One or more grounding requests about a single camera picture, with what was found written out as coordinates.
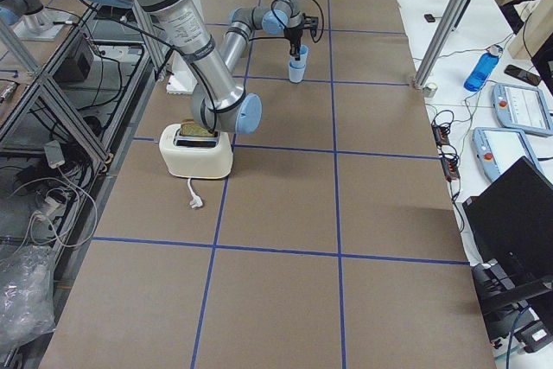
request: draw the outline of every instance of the blue water bottle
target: blue water bottle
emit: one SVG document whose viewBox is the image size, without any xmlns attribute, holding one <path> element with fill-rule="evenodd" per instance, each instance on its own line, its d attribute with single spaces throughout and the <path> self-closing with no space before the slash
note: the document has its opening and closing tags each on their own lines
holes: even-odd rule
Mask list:
<svg viewBox="0 0 553 369">
<path fill-rule="evenodd" d="M 493 69 L 498 65 L 499 57 L 503 54 L 503 48 L 499 45 L 492 45 L 488 51 L 483 54 L 476 67 L 474 67 L 471 74 L 465 81 L 465 88 L 468 91 L 479 91 L 490 76 Z"/>
</svg>

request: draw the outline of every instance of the small black object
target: small black object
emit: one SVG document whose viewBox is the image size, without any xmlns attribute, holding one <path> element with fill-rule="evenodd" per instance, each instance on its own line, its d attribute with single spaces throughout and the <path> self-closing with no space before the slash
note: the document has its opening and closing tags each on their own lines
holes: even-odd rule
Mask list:
<svg viewBox="0 0 553 369">
<path fill-rule="evenodd" d="M 516 78 L 517 80 L 521 80 L 527 84 L 530 84 L 531 86 L 538 86 L 542 80 L 538 75 L 525 71 L 522 68 L 515 67 L 514 65 L 511 65 L 511 64 L 505 67 L 504 72 L 507 75 L 513 78 Z"/>
<path fill-rule="evenodd" d="M 85 123 L 87 123 L 90 127 L 90 130 L 92 130 L 92 133 L 94 133 L 94 136 L 100 137 L 100 135 L 102 134 L 102 124 L 100 123 L 98 117 L 86 116 L 83 119 L 85 120 Z"/>
<path fill-rule="evenodd" d="M 534 353 L 546 347 L 553 341 L 550 331 L 541 321 L 533 321 L 515 333 L 515 337 L 524 343 L 524 351 Z"/>
<path fill-rule="evenodd" d="M 434 134 L 434 140 L 436 146 L 449 146 L 449 137 L 447 129 L 440 125 L 432 126 L 432 133 Z"/>
<path fill-rule="evenodd" d="M 458 181 L 461 178 L 457 163 L 447 156 L 442 156 L 440 162 L 442 162 L 443 174 L 446 176 L 446 181 Z"/>
</svg>

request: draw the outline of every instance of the white cable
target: white cable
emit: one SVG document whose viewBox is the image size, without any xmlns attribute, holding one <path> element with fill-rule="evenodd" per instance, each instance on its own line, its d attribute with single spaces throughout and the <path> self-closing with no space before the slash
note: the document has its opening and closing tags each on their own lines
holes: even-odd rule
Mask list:
<svg viewBox="0 0 553 369">
<path fill-rule="evenodd" d="M 82 246 L 84 243 L 88 242 L 94 236 L 94 232 L 96 231 L 96 226 L 98 225 L 98 216 L 99 216 L 98 215 L 98 206 L 96 205 L 96 201 L 94 200 L 94 198 L 92 198 L 91 195 L 88 192 L 85 191 L 85 189 L 83 189 L 80 186 L 75 185 L 74 183 L 69 181 L 67 179 L 67 177 L 63 174 L 63 172 L 61 171 L 60 168 L 58 168 L 58 171 L 60 172 L 61 176 L 63 176 L 63 178 L 67 181 L 67 185 L 70 188 L 78 189 L 79 191 L 81 191 L 83 193 L 83 195 L 86 196 L 90 200 L 90 202 L 92 203 L 92 207 L 94 208 L 94 225 L 92 226 L 92 230 L 86 236 L 86 238 L 83 239 L 82 241 L 80 241 L 79 243 L 73 244 L 73 245 L 64 244 L 61 241 L 60 236 L 58 235 L 58 233 L 54 229 L 54 236 L 56 237 L 58 242 L 61 244 L 61 246 L 64 246 L 66 248 L 78 248 L 78 247 Z"/>
<path fill-rule="evenodd" d="M 91 195 L 89 195 L 89 193 L 87 193 L 85 191 L 85 189 L 75 185 L 74 183 L 70 182 L 67 177 L 63 174 L 63 172 L 58 169 L 61 173 L 61 175 L 63 176 L 63 178 L 66 180 L 66 181 L 63 181 L 57 177 L 42 177 L 40 179 L 34 179 L 33 181 L 28 181 L 27 183 L 24 183 L 22 184 L 19 188 L 17 188 L 16 190 L 14 190 L 6 199 L 9 199 L 11 198 L 14 194 L 16 194 L 17 192 L 19 192 L 21 189 L 25 188 L 26 186 L 28 186 L 29 184 L 31 183 L 37 183 L 39 181 L 57 181 L 58 183 L 61 183 L 62 185 L 64 186 L 69 186 L 71 188 L 72 191 L 74 191 L 76 194 L 78 194 L 78 192 L 75 190 L 79 190 L 80 192 L 82 192 L 92 203 L 92 206 L 94 207 L 94 225 L 92 227 L 92 230 L 90 232 L 90 234 L 85 238 L 83 239 L 82 241 L 80 241 L 78 244 L 73 244 L 73 245 L 67 245 L 67 244 L 64 244 L 62 243 L 60 240 L 59 240 L 59 234 L 55 231 L 55 228 L 54 228 L 54 236 L 56 237 L 56 240 L 60 241 L 60 244 L 66 248 L 78 248 L 80 246 L 82 246 L 84 243 L 86 243 L 87 241 L 89 241 L 92 236 L 94 235 L 94 231 L 96 230 L 96 225 L 98 224 L 98 217 L 99 217 L 99 214 L 98 214 L 98 207 L 96 206 L 96 201 L 94 200 L 94 198 L 91 197 Z M 25 234 L 25 238 L 28 237 L 29 235 L 29 232 L 30 232 L 30 222 L 29 222 L 29 226 L 28 226 L 28 231 L 27 233 Z"/>
<path fill-rule="evenodd" d="M 191 177 L 188 178 L 187 184 L 188 184 L 188 190 L 190 191 L 190 195 L 192 196 L 192 200 L 190 201 L 190 207 L 193 209 L 198 209 L 199 207 L 203 207 L 204 206 L 203 200 L 192 189 Z"/>
</svg>

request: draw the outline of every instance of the blue tape line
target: blue tape line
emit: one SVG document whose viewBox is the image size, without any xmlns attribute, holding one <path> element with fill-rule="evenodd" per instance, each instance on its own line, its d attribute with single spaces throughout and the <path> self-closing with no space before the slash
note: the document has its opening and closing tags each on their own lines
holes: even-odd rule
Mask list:
<svg viewBox="0 0 553 369">
<path fill-rule="evenodd" d="M 405 258 L 388 257 L 381 255 L 363 255 L 363 254 L 342 254 L 343 258 L 369 259 L 374 261 L 393 261 L 396 263 L 418 263 L 418 264 L 442 264 L 442 265 L 470 265 L 468 261 L 454 261 L 449 259 L 430 259 L 430 258 Z"/>
<path fill-rule="evenodd" d="M 440 160 L 440 157 L 438 156 L 395 155 L 393 153 L 365 153 L 363 151 L 348 151 L 348 150 L 338 150 L 337 153 L 340 155 L 353 155 L 353 156 L 398 157 L 402 159 Z"/>
<path fill-rule="evenodd" d="M 332 29 L 333 32 L 346 32 L 353 34 L 379 34 L 379 35 L 407 35 L 405 32 L 393 32 L 389 30 L 360 30 L 360 29 Z"/>
<path fill-rule="evenodd" d="M 372 81 L 333 81 L 334 84 L 352 84 L 356 86 L 409 86 L 407 82 L 372 82 Z"/>
<path fill-rule="evenodd" d="M 264 77 L 258 75 L 249 75 L 248 78 L 252 80 L 274 80 L 274 81 L 288 81 L 288 78 L 278 78 L 278 77 Z M 322 82 L 324 84 L 352 84 L 356 86 L 409 86 L 409 83 L 406 82 L 376 82 L 376 81 L 337 81 L 337 80 L 308 80 L 305 79 L 303 82 Z"/>
<path fill-rule="evenodd" d="M 217 245 L 217 249 L 229 251 L 250 251 L 250 252 L 268 252 L 272 254 L 293 254 L 312 257 L 331 257 L 337 258 L 338 253 L 323 252 L 323 251 L 302 251 L 302 250 L 287 250 L 281 248 L 263 248 L 259 246 L 240 246 L 240 245 Z"/>
<path fill-rule="evenodd" d="M 299 149 L 294 147 L 279 147 L 279 146 L 257 146 L 255 144 L 236 144 L 236 147 L 242 149 L 255 149 L 255 150 L 285 150 L 285 151 L 301 151 L 306 153 L 327 153 L 332 155 L 334 152 L 332 150 L 322 150 L 322 149 Z"/>
<path fill-rule="evenodd" d="M 346 354 L 346 310 L 344 306 L 344 271 L 342 263 L 342 237 L 341 237 L 341 214 L 340 214 L 340 181 L 338 171 L 338 138 L 336 128 L 336 108 L 334 95 L 334 63 L 332 48 L 332 7 L 331 0 L 327 0 L 328 6 L 328 52 L 330 55 L 330 95 L 332 104 L 332 139 L 334 151 L 334 200 L 336 204 L 336 244 L 338 247 L 338 291 L 340 297 L 340 346 L 342 352 L 342 369 L 347 368 Z"/>
<path fill-rule="evenodd" d="M 274 254 L 290 254 L 290 255 L 302 255 L 312 257 L 325 257 L 325 258 L 350 258 L 350 259 L 364 259 L 370 261 L 392 261 L 396 263 L 417 263 L 417 264 L 441 264 L 441 265 L 470 265 L 466 261 L 455 261 L 450 259 L 432 259 L 432 258 L 410 258 L 410 257 L 393 257 L 382 255 L 369 255 L 369 254 L 352 254 L 352 253 L 337 253 L 337 252 L 324 252 L 324 251 L 303 251 L 303 250 L 291 250 L 285 248 L 266 248 L 262 246 L 242 246 L 242 245 L 220 245 L 220 244 L 204 244 L 200 242 L 186 242 L 186 241 L 168 241 L 163 239 L 134 239 L 134 238 L 122 238 L 122 237 L 94 237 L 94 241 L 105 242 L 117 242 L 123 244 L 145 244 L 145 245 L 168 245 L 168 246 L 185 246 L 190 248 L 203 248 L 203 249 L 217 249 L 225 251 L 249 251 L 249 252 L 267 252 Z"/>
<path fill-rule="evenodd" d="M 157 139 L 151 137 L 134 137 L 133 140 L 143 142 L 157 143 Z M 350 151 L 350 150 L 325 150 L 325 149 L 302 149 L 296 147 L 283 147 L 283 146 L 263 146 L 256 144 L 239 144 L 233 143 L 233 147 L 239 149 L 253 149 L 253 150 L 281 150 L 281 151 L 298 151 L 302 153 L 325 153 L 329 155 L 352 155 L 352 156 L 370 156 L 370 157 L 395 157 L 400 159 L 422 159 L 422 160 L 440 160 L 438 156 L 421 156 L 421 155 L 399 155 L 395 153 L 375 153 L 364 151 Z"/>
<path fill-rule="evenodd" d="M 181 241 L 166 241 L 162 239 L 134 239 L 134 238 L 120 238 L 120 237 L 94 237 L 95 241 L 106 242 L 125 242 L 132 244 L 146 244 L 146 245 L 172 245 L 172 246 L 189 246 L 192 248 L 209 248 L 212 249 L 212 244 L 202 244 L 196 242 L 181 242 Z"/>
<path fill-rule="evenodd" d="M 209 258 L 209 267 L 207 268 L 206 286 L 204 288 L 204 296 L 201 300 L 200 318 L 198 320 L 198 327 L 196 329 L 196 338 L 194 340 L 194 351 L 192 353 L 192 360 L 190 362 L 190 369 L 195 368 L 196 360 L 198 358 L 198 350 L 200 348 L 201 329 L 203 328 L 204 316 L 206 314 L 207 296 L 209 295 L 209 286 L 211 285 L 211 276 L 213 274 L 213 265 L 215 264 L 215 252 L 217 251 L 217 241 L 219 240 L 219 231 L 220 231 L 220 228 L 221 228 L 221 222 L 223 220 L 223 211 L 225 210 L 227 189 L 228 189 L 228 177 L 225 179 L 225 186 L 223 187 L 223 194 L 221 195 L 221 203 L 219 205 L 219 216 L 217 218 L 217 226 L 215 228 L 215 235 L 213 236 L 213 248 L 211 250 L 211 257 Z"/>
</svg>

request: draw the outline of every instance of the black cable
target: black cable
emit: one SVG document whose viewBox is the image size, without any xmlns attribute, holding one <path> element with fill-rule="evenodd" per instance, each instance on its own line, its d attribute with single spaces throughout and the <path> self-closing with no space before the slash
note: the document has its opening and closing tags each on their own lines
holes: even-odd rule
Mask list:
<svg viewBox="0 0 553 369">
<path fill-rule="evenodd" d="M 96 12 L 96 13 L 99 13 L 99 9 L 98 9 L 98 8 L 95 8 L 95 7 L 92 6 L 91 4 L 85 2 L 84 0 L 79 0 L 79 2 L 83 3 L 88 9 L 93 10 L 93 11 Z M 106 19 L 109 20 L 109 21 L 113 21 L 113 22 L 119 23 L 120 25 L 123 25 L 123 26 L 125 26 L 125 27 L 127 27 L 127 28 L 129 28 L 129 29 L 133 29 L 133 30 L 135 30 L 136 32 L 139 32 L 139 33 L 142 34 L 142 35 L 146 35 L 146 36 L 152 38 L 153 40 L 158 41 L 158 42 L 160 42 L 161 44 L 163 44 L 163 45 L 165 45 L 165 46 L 167 46 L 167 47 L 169 47 L 169 48 L 175 49 L 175 47 L 174 47 L 173 45 L 171 45 L 170 43 L 165 42 L 163 39 L 161 39 L 161 38 L 159 38 L 159 37 L 157 37 L 157 36 L 151 34 L 150 32 L 148 32 L 148 31 L 146 31 L 146 30 L 140 29 L 140 28 L 135 27 L 135 26 L 133 26 L 133 25 L 129 25 L 128 23 L 122 22 L 122 21 L 120 21 L 120 20 L 118 20 L 118 19 L 115 19 L 115 18 L 107 17 Z"/>
<path fill-rule="evenodd" d="M 255 38 L 250 38 L 248 41 L 257 41 L 260 39 L 286 39 L 284 36 L 256 36 Z"/>
<path fill-rule="evenodd" d="M 7 78 L 0 78 L 0 81 L 15 82 L 17 86 L 21 85 L 21 82 L 17 82 L 17 81 L 14 81 L 14 80 L 8 80 Z"/>
<path fill-rule="evenodd" d="M 523 315 L 529 308 L 530 308 L 530 306 L 526 306 L 526 307 L 524 307 L 523 309 L 521 309 L 521 310 L 518 312 L 518 315 L 517 315 L 517 317 L 515 318 L 514 322 L 512 323 L 511 331 L 509 332 L 509 344 L 507 345 L 507 356 L 506 356 L 506 361 L 505 361 L 505 369 L 509 369 L 509 364 L 511 363 L 511 362 L 510 362 L 510 358 L 511 358 L 512 338 L 513 338 L 514 335 L 515 335 L 515 330 L 517 329 L 517 323 L 518 323 L 518 321 L 520 320 L 520 317 L 522 317 L 522 315 Z"/>
<path fill-rule="evenodd" d="M 39 117 L 39 115 L 37 114 L 36 111 L 34 110 L 29 110 L 29 112 L 31 114 L 33 114 L 33 116 L 35 116 L 36 118 L 36 121 L 38 121 L 42 127 L 44 127 L 46 130 L 48 130 L 50 132 L 50 136 L 53 137 L 53 136 L 57 136 L 59 139 L 63 140 L 63 142 L 66 142 L 67 141 L 67 137 L 63 137 L 61 134 L 57 133 L 55 131 L 55 126 L 54 127 L 50 127 L 49 125 L 46 124 L 46 122 L 44 120 L 42 120 L 42 118 Z"/>
<path fill-rule="evenodd" d="M 199 78 L 200 82 L 203 84 L 204 90 L 206 91 L 206 94 L 209 97 L 209 100 L 211 101 L 211 106 L 213 108 L 213 127 L 211 129 L 207 129 L 207 131 L 213 134 L 215 132 L 215 128 L 217 127 L 217 108 L 215 108 L 215 101 L 213 100 L 213 96 L 211 95 L 211 92 L 207 87 L 206 80 L 204 80 L 204 77 L 201 74 L 200 70 L 198 70 L 198 67 L 196 66 L 196 64 L 192 62 L 190 64 L 190 67 L 194 70 L 195 75 Z"/>
<path fill-rule="evenodd" d="M 0 166 L 0 169 L 17 169 L 17 170 L 24 170 L 24 168 L 20 168 L 19 166 Z"/>
<path fill-rule="evenodd" d="M 321 33 L 319 34 L 319 37 L 317 39 L 315 39 L 313 36 L 311 37 L 311 39 L 313 40 L 313 43 L 317 43 L 321 40 L 322 35 L 324 33 L 324 30 L 325 30 L 325 15 L 324 15 L 324 13 L 322 13 L 322 7 L 319 4 L 319 2 L 317 2 L 316 0 L 311 0 L 311 1 L 314 4 L 316 4 L 317 8 L 319 8 L 319 12 L 321 12 Z"/>
<path fill-rule="evenodd" d="M 100 94 L 100 89 L 102 88 L 102 83 L 104 82 L 104 59 L 100 56 L 100 82 L 98 83 L 98 88 L 96 88 L 96 94 L 94 94 L 94 99 L 92 100 L 91 106 L 94 106 L 98 94 Z"/>
<path fill-rule="evenodd" d="M 115 99 L 117 99 L 117 97 L 121 94 L 122 90 L 123 90 L 123 72 L 121 70 L 121 62 L 118 61 L 118 60 L 114 60 L 113 58 L 109 58 L 107 56 L 103 56 L 103 55 L 96 55 L 100 58 L 101 60 L 101 63 L 102 63 L 102 67 L 100 68 L 100 77 L 103 79 L 104 78 L 104 60 L 111 60 L 113 62 L 116 62 L 118 64 L 118 75 L 119 75 L 119 88 L 118 88 L 118 93 L 112 97 L 111 99 L 108 99 L 102 103 L 98 103 L 98 104 L 95 104 L 95 101 L 96 101 L 96 98 L 98 97 L 98 94 L 99 94 L 99 89 L 96 91 L 96 96 L 94 97 L 94 100 L 92 101 L 92 104 L 90 105 L 86 105 L 84 107 L 80 107 L 78 108 L 77 110 L 78 111 L 84 111 L 84 110 L 89 110 L 91 108 L 95 108 L 95 107 L 101 107 L 103 105 L 106 105 L 106 104 L 109 104 L 111 102 L 113 102 Z M 99 84 L 99 88 L 102 86 L 102 80 L 100 80 L 100 84 Z"/>
</svg>

